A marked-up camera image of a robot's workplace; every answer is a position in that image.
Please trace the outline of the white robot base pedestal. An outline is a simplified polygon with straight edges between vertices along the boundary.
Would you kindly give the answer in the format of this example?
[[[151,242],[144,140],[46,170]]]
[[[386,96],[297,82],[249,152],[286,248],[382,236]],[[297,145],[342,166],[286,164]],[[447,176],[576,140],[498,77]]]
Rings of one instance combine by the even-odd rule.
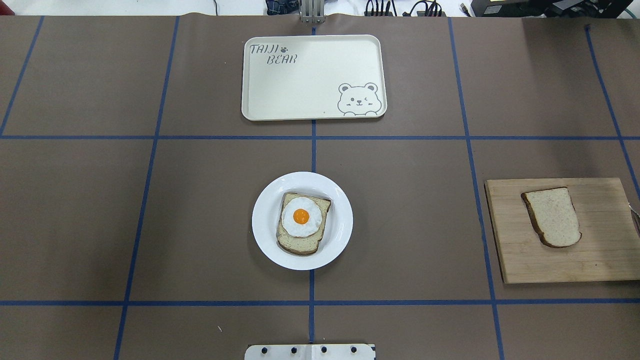
[[[374,344],[256,344],[249,346],[245,360],[375,360]]]

